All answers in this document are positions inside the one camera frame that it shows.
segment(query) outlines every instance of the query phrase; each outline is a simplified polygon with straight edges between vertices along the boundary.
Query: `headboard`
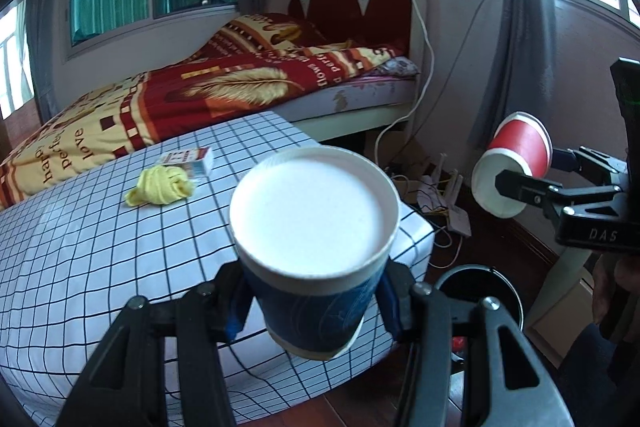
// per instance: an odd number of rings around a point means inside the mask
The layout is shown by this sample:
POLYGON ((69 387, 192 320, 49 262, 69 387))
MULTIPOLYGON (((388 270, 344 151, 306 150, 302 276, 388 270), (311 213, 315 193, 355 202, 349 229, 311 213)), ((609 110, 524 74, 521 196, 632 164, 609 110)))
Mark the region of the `headboard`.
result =
MULTIPOLYGON (((416 0, 426 17, 426 0, 416 0)), ((412 0, 291 0, 292 17, 312 22, 331 42, 392 44, 422 67, 424 36, 412 0)))

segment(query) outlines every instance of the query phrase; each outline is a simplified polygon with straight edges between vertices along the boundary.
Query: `tissue box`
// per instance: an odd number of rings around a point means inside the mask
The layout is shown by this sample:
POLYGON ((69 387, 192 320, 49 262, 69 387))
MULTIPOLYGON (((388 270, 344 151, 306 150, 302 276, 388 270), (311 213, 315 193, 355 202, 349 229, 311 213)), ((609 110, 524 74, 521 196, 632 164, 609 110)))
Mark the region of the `tissue box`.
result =
POLYGON ((209 178, 213 153, 209 147, 171 151, 160 156, 159 165, 182 167, 190 178, 209 178))

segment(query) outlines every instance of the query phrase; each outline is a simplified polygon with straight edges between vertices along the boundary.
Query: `yellow cloth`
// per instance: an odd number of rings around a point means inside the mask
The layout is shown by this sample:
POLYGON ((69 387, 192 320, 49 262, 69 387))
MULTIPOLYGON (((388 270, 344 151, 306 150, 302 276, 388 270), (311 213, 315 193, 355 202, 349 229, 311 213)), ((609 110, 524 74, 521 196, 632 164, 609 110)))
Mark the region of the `yellow cloth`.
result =
POLYGON ((143 203, 169 204, 193 194, 193 182, 184 169, 156 165, 140 173, 138 185, 130 190, 124 200, 129 206, 143 203))

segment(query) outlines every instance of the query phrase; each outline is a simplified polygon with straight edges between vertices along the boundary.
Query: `table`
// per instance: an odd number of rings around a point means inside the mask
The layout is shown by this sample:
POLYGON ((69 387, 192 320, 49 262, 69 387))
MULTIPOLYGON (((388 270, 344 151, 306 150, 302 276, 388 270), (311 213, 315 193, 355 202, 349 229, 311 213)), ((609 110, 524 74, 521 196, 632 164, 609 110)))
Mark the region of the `table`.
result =
MULTIPOLYGON (((87 358, 133 295, 179 298, 236 259, 228 205, 242 175, 278 150, 316 142, 272 112, 167 140, 84 172, 0 216, 0 373, 39 425, 53 425, 87 358), (210 179, 186 201, 129 208, 122 203, 161 153, 210 146, 210 179)), ((407 206, 392 257, 423 277, 433 228, 407 206)), ((329 362, 285 352, 264 329, 256 302, 238 339, 219 346, 239 423, 328 391, 392 347, 374 301, 353 347, 329 362)), ((176 346, 166 344, 171 425, 183 425, 176 346)))

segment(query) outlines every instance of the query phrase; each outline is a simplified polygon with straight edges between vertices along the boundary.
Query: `bolt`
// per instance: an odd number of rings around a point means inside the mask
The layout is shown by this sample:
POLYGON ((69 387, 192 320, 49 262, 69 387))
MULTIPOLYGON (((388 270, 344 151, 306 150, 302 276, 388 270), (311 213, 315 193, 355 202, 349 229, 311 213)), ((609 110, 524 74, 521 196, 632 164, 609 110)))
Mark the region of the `bolt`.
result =
POLYGON ((412 286, 411 290, 414 295, 426 297, 427 295, 431 295, 433 288, 429 283, 426 282, 417 282, 412 286))
POLYGON ((132 310, 139 310, 143 308, 147 302, 148 301, 146 300, 146 297, 143 297, 142 295, 136 295, 135 297, 129 299, 129 302, 127 302, 127 307, 131 308, 132 310))
POLYGON ((199 295, 201 295, 202 297, 208 297, 209 295, 212 295, 215 290, 216 287, 212 282, 203 282, 201 284, 198 284, 198 287, 196 288, 196 292, 199 293, 199 295))
POLYGON ((500 301, 495 297, 485 297, 482 299, 482 306, 484 306, 489 311, 495 312, 498 308, 500 308, 500 301))

